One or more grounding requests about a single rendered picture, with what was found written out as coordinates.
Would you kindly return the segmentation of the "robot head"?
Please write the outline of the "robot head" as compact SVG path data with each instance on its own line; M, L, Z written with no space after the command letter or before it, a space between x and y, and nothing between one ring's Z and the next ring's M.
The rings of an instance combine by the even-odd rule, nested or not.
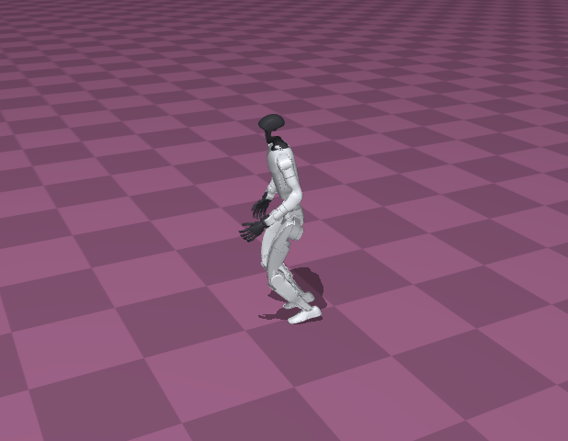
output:
M279 146L282 149L287 149L289 146L279 136L271 136L271 131L283 127L285 124L284 119L278 114L270 114L259 120L258 126L265 131L267 143L273 142L271 151L278 150L274 146ZM281 150L280 148L280 150ZM290 147L289 147L290 148Z

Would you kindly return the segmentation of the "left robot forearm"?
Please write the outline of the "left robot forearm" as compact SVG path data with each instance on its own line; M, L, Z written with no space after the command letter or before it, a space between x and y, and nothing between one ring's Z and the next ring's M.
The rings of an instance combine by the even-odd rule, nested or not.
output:
M267 226L272 225L276 221L280 221L287 213L292 212L300 202L301 197L298 193L290 194L287 200L284 200L277 209L274 209L269 214L270 216L264 220Z

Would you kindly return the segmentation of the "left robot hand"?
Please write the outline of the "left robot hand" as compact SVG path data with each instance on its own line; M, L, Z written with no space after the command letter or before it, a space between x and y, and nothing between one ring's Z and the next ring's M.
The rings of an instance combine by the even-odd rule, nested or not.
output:
M250 240L247 240L248 242L252 242L257 236L259 236L259 235L263 232L264 228L268 228L268 227L269 227L269 226L267 226L267 225L265 224L265 222L264 222L264 220L267 219L269 216L270 216L270 215L267 214L267 215L266 215L265 217L263 217L260 221L243 223L243 224L242 224L243 226L245 226L245 225L251 225L251 226L250 226L249 228L243 230L243 231L239 231L239 233L247 232L247 233L245 233L245 234L243 234L243 235L241 234L241 237L244 237L244 240L247 240L247 239L251 238L252 236L254 236L254 237L252 237ZM271 225L270 225L270 226L271 226ZM249 231L249 232L248 232L248 231ZM252 233L252 234L250 234L250 233ZM250 235L247 236L248 234L250 234ZM247 236L247 237L245 237L245 236Z

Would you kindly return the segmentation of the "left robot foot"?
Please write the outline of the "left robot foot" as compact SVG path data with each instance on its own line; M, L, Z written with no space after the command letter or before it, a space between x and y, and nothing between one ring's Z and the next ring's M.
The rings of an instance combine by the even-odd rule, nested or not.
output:
M308 312L304 311L304 309L303 309L303 310L299 311L297 314L288 318L288 323L293 324L293 323L298 323L298 322L304 322L308 319L322 315L321 310L317 306L312 306L311 308L312 308L312 310L309 309Z

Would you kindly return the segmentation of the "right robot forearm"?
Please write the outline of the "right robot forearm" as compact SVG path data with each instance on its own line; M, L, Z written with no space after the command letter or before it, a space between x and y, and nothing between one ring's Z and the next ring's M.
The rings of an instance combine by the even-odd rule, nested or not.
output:
M277 192L278 191L276 189L276 186L275 186L273 178L272 178L269 185L267 186L267 197L266 197L266 199L272 200Z

